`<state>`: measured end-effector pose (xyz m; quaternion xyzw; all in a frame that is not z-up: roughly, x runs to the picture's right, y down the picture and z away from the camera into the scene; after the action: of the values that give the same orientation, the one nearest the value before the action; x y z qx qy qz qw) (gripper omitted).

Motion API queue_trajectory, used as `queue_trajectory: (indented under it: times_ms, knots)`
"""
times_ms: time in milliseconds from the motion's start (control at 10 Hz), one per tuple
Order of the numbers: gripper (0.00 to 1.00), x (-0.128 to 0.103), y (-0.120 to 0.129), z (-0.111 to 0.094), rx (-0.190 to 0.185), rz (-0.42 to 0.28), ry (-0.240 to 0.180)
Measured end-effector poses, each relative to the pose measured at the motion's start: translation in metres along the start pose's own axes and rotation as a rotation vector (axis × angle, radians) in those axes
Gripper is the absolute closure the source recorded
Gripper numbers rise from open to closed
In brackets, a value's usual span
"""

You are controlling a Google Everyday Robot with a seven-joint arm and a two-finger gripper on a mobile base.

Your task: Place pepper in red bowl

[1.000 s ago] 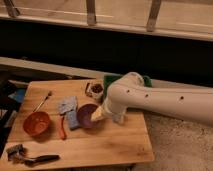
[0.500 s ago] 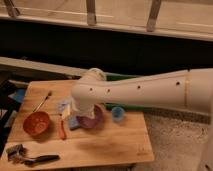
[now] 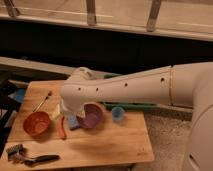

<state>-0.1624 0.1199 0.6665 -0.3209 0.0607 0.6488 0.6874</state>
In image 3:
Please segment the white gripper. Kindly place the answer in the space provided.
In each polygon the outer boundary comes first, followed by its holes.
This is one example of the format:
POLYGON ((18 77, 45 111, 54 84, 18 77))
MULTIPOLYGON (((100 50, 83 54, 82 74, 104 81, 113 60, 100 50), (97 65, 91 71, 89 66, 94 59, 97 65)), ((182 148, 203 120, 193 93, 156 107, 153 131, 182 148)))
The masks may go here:
POLYGON ((60 114, 62 115, 76 115, 80 118, 85 118, 86 113, 84 103, 82 101, 75 101, 72 99, 61 99, 60 105, 57 104, 52 112, 52 119, 57 119, 60 114))

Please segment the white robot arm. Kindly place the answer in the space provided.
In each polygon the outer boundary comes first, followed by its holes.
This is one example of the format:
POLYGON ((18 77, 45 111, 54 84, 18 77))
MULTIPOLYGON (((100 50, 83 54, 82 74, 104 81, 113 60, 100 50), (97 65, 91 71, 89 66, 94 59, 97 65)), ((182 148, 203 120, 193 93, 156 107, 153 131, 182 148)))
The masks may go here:
POLYGON ((213 171, 213 62, 96 79, 79 67, 62 84, 60 111, 81 115, 92 102, 154 103, 193 109, 182 171, 213 171))

